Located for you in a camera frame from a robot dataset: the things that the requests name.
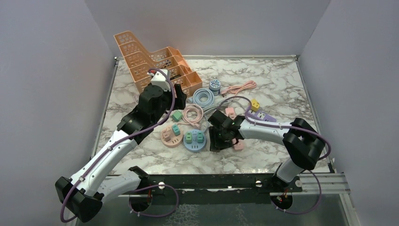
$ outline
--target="coiled cable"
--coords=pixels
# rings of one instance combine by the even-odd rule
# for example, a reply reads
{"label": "coiled cable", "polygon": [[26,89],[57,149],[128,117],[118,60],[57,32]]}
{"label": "coiled cable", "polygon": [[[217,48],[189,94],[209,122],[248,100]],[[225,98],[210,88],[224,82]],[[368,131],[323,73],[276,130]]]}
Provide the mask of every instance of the coiled cable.
{"label": "coiled cable", "polygon": [[192,95],[192,103],[202,108],[210,106],[214,103],[215,97],[211,90],[206,88],[200,88]]}

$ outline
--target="orange desk organizer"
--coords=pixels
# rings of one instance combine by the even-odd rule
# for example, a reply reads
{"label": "orange desk organizer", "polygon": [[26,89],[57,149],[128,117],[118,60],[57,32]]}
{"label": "orange desk organizer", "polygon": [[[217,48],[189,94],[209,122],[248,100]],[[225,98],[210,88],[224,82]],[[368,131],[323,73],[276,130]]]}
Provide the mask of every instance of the orange desk organizer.
{"label": "orange desk organizer", "polygon": [[192,72],[179,50],[166,47],[148,52],[131,31],[116,34],[114,38],[140,93],[151,82],[151,76],[147,75],[150,68],[168,69],[171,82],[181,84],[188,97],[202,88],[201,78],[196,72]]}

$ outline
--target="white wall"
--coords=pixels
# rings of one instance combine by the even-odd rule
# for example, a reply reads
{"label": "white wall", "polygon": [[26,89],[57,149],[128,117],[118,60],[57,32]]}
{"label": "white wall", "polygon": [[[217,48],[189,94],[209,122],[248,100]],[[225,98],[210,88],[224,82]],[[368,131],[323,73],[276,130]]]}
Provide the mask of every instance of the white wall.
{"label": "white wall", "polygon": [[113,64],[83,0],[1,1],[1,225],[62,224],[54,183],[89,160]]}
{"label": "white wall", "polygon": [[330,0],[85,0],[112,53],[131,30],[150,51],[300,54]]}
{"label": "white wall", "polygon": [[332,0],[299,58],[364,226],[398,225],[399,1]]}

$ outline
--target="lavender cable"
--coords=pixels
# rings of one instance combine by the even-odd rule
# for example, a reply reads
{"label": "lavender cable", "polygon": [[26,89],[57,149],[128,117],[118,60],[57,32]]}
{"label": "lavender cable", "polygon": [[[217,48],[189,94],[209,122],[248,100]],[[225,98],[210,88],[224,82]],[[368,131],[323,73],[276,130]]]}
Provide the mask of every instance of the lavender cable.
{"label": "lavender cable", "polygon": [[[153,125],[153,126],[150,126],[150,127],[146,128],[146,129],[143,129],[143,130],[141,130],[141,131],[138,131],[138,132],[136,132],[136,133],[130,134],[129,136],[126,136],[126,137],[124,137],[124,138],[122,138],[122,139],[116,141],[115,143],[113,143],[112,145],[110,145],[110,148],[111,148],[111,149],[113,149],[114,147],[116,147],[119,143],[121,143],[121,142],[124,141],[124,140],[133,138],[133,137],[135,137],[135,136],[137,136],[137,135],[140,135],[140,134],[142,134],[142,133],[145,133],[145,132],[147,132],[147,131],[149,131],[149,130],[151,130],[151,129],[153,129],[153,128],[159,126],[159,125],[162,125],[164,122],[166,122],[166,121],[168,120],[170,114],[172,113],[173,108],[175,107],[175,92],[173,91],[173,87],[174,87],[174,86],[173,86],[172,82],[170,81],[170,79],[168,78],[168,76],[167,76],[163,71],[161,71],[160,69],[158,69],[158,68],[153,68],[153,69],[148,70],[148,72],[150,72],[150,71],[158,71],[159,73],[161,73],[161,74],[166,78],[166,81],[168,82],[168,84],[169,84],[169,86],[170,86],[170,89],[171,89],[171,93],[172,93],[172,105],[171,105],[171,107],[170,107],[168,113],[166,114],[166,116],[165,116],[161,121],[159,121],[157,124],[155,124],[155,125]],[[81,177],[84,179],[84,178],[89,174],[89,172],[98,164],[99,161],[101,161],[101,160],[103,159],[103,157],[104,157],[109,151],[110,151],[110,150],[108,150],[108,149],[107,149],[106,151],[104,151],[104,152],[100,155],[100,157],[98,157],[98,158],[93,162],[93,164],[82,174]],[[60,212],[60,219],[61,219],[61,221],[62,221],[63,223],[68,223],[68,222],[70,222],[70,221],[73,221],[73,220],[77,217],[77,216],[74,216],[74,217],[72,217],[72,218],[70,218],[70,219],[64,219],[64,211],[65,211],[66,203],[67,203],[68,200],[69,200],[69,197],[71,196],[72,192],[75,190],[75,188],[76,188],[79,184],[80,184],[80,180],[77,180],[76,183],[75,183],[75,184],[72,186],[72,188],[69,190],[69,192],[66,194],[65,199],[64,199],[64,201],[63,201],[63,203],[62,203],[61,212]]]}
{"label": "lavender cable", "polygon": [[288,213],[288,214],[301,215],[301,214],[306,214],[306,213],[312,212],[313,210],[315,210],[315,209],[320,205],[320,203],[321,203],[321,184],[320,184],[320,181],[319,181],[319,179],[317,178],[316,174],[314,174],[314,173],[313,173],[312,171],[310,171],[310,170],[308,170],[308,171],[314,176],[314,178],[316,178],[317,185],[319,185],[319,197],[318,197],[318,199],[317,199],[317,202],[314,204],[314,206],[313,206],[312,208],[308,209],[308,210],[303,211],[303,212],[291,212],[291,211],[283,210],[283,209],[277,207],[276,204],[274,204],[274,203],[272,202],[273,205],[276,207],[277,210],[280,210],[281,212]]}
{"label": "lavender cable", "polygon": [[[251,101],[250,101],[248,98],[246,98],[246,97],[243,97],[243,96],[234,96],[234,97],[226,98],[224,101],[220,102],[219,107],[222,106],[222,104],[223,104],[224,102],[226,102],[226,101],[228,101],[228,100],[230,100],[230,99],[233,99],[233,98],[242,98],[242,99],[245,99],[245,100],[247,100],[247,101],[249,102],[249,106],[248,106],[247,109],[245,110],[245,114],[244,114],[244,115],[245,115],[245,119],[246,119],[249,123],[255,124],[254,121],[252,121],[252,120],[249,119],[249,115],[250,115],[250,114],[249,114],[248,112],[249,112],[249,110],[251,109]],[[270,124],[267,124],[267,123],[257,122],[256,124],[257,124],[257,125],[266,126],[266,127],[271,127],[271,128],[280,128],[280,126],[277,126],[277,125],[270,125]],[[310,133],[310,134],[312,134],[312,135],[317,136],[319,139],[323,140],[323,141],[327,144],[327,147],[328,147],[327,153],[326,153],[325,155],[321,156],[321,157],[319,158],[319,160],[325,159],[325,158],[327,158],[327,156],[330,155],[330,153],[331,153],[331,144],[330,144],[329,141],[327,141],[327,140],[326,140],[322,135],[320,135],[319,133],[313,132],[313,131],[308,130],[308,129],[299,128],[299,127],[296,127],[296,126],[281,126],[281,128],[283,128],[283,129],[296,129],[296,130],[303,131],[303,132]]]}
{"label": "lavender cable", "polygon": [[170,186],[170,185],[151,185],[151,186],[148,186],[148,187],[143,187],[143,188],[134,190],[133,192],[140,192],[140,191],[144,191],[144,190],[147,190],[147,189],[150,189],[150,188],[153,188],[153,187],[158,187],[158,186],[165,186],[165,187],[171,188],[176,194],[176,205],[170,212],[162,214],[162,215],[153,215],[153,214],[136,212],[132,208],[132,206],[130,204],[130,201],[129,201],[128,205],[129,205],[129,208],[130,208],[130,211],[131,211],[130,213],[132,213],[132,212],[136,213],[138,216],[142,215],[142,216],[153,217],[153,218],[162,218],[162,217],[166,217],[166,216],[172,214],[173,212],[175,212],[177,210],[177,207],[179,206],[179,194],[177,193],[176,189],[174,187]]}

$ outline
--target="pink round power strip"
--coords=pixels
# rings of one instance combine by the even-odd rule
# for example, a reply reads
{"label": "pink round power strip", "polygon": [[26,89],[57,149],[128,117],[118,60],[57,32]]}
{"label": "pink round power strip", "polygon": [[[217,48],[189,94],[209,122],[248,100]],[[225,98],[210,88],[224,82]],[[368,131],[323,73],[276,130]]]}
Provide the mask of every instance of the pink round power strip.
{"label": "pink round power strip", "polygon": [[167,126],[161,130],[161,141],[166,147],[177,147],[183,142],[183,131],[180,129],[180,134],[175,136],[172,131],[172,126]]}

